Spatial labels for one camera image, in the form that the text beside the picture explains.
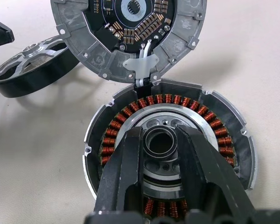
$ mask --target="copper coil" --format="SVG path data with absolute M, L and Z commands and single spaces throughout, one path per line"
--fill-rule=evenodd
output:
M 166 207 L 164 202 L 158 202 L 157 216 L 163 217 L 166 215 Z
M 208 112 L 207 114 L 205 114 L 205 116 L 203 117 L 207 122 L 210 122 L 211 120 L 216 118 L 216 114 L 213 111 Z
M 223 137 L 217 140 L 218 141 L 218 145 L 220 146 L 227 146 L 227 145 L 231 145 L 232 144 L 232 138 L 231 137 Z
M 110 159 L 111 156 L 104 156 L 104 157 L 101 157 L 101 165 L 105 165 L 109 159 Z
M 172 102 L 172 95 L 171 94 L 165 94 L 165 103 L 171 104 Z
M 153 105 L 154 104 L 154 97 L 153 96 L 146 97 L 146 100 L 147 100 L 148 105 Z
M 115 145 L 115 140 L 116 139 L 112 139 L 112 138 L 104 138 L 103 144 L 105 144 L 105 145 Z
M 118 131 L 117 131 L 117 130 L 114 130 L 114 129 L 111 129 L 111 128 L 108 128 L 108 129 L 106 130 L 106 135 L 116 137 L 117 134 L 118 134 Z
M 135 102 L 130 103 L 130 107 L 134 112 L 140 109 Z
M 138 99 L 138 105 L 141 107 L 141 108 L 144 108 L 147 106 L 147 103 L 145 101 L 145 99 L 141 98 L 141 99 Z
M 214 121 L 210 122 L 210 126 L 212 129 L 216 129 L 217 127 L 222 126 L 223 123 L 219 119 L 215 119 Z
M 155 102 L 157 104 L 163 103 L 163 96 L 162 95 L 155 95 Z
M 219 147 L 219 153 L 222 155 L 234 156 L 233 147 L 229 146 Z
M 119 120 L 120 122 L 124 123 L 126 121 L 126 117 L 122 115 L 121 113 L 116 114 L 115 118 Z
M 144 208 L 144 214 L 151 216 L 151 214 L 153 213 L 153 208 L 154 208 L 154 201 L 148 199 Z
M 121 123 L 119 123 L 118 121 L 115 121 L 115 120 L 111 121 L 109 125 L 110 125 L 112 128 L 115 128 L 115 129 L 120 129 L 121 126 L 122 126 Z
M 182 100 L 181 96 L 175 95 L 173 98 L 173 103 L 179 105 L 181 103 L 181 100 Z
M 181 201 L 181 205 L 182 205 L 182 212 L 184 215 L 186 215 L 186 213 L 188 212 L 188 205 L 186 199 L 183 199 Z
M 101 155 L 109 155 L 114 153 L 115 147 L 103 147 L 101 151 Z
M 172 218 L 178 219 L 178 211 L 177 211 L 177 205 L 176 202 L 170 202 L 170 216 Z
M 226 161 L 234 167 L 234 158 L 233 157 L 224 157 Z
M 200 103 L 196 100 L 194 100 L 190 106 L 190 109 L 193 110 L 193 111 L 196 111 L 199 107 Z
M 228 135 L 228 130 L 226 127 L 221 127 L 217 130 L 214 131 L 215 136 L 223 136 L 223 135 Z
M 188 97 L 184 97 L 182 101 L 182 106 L 188 107 L 190 104 L 191 99 Z
M 209 109 L 206 107 L 206 106 L 202 106 L 198 109 L 197 113 L 200 115 L 200 116 L 203 116 Z
M 122 112 L 128 117 L 130 117 L 133 114 L 133 112 L 127 107 L 123 108 Z

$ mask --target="white surface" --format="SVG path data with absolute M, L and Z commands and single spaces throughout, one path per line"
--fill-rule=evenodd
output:
M 0 21 L 15 35 L 0 47 L 0 65 L 57 34 L 48 0 L 0 0 Z M 242 112 L 259 155 L 251 200 L 280 208 L 280 0 L 209 1 L 196 50 L 165 77 L 217 90 Z M 94 205 L 82 169 L 84 134 L 124 86 L 79 65 L 29 97 L 0 95 L 0 224 L 83 223 Z

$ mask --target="screw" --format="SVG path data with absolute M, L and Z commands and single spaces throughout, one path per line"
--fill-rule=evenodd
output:
M 170 30 L 170 26 L 166 25 L 166 26 L 164 27 L 164 30 L 165 30 L 165 31 L 169 31 L 169 30 Z
M 110 28 L 109 28 L 109 31 L 110 31 L 111 33 L 114 33 L 114 32 L 115 32 L 115 29 L 114 29 L 113 27 L 110 27 Z
M 120 50 L 125 50 L 126 47 L 125 47 L 125 45 L 120 45 L 120 46 L 119 46 L 119 49 L 120 49 Z

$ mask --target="black circuit board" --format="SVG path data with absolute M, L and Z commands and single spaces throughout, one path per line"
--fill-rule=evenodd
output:
M 85 17 L 91 32 L 110 51 L 137 53 L 149 39 L 156 46 L 173 23 L 174 0 L 92 1 Z

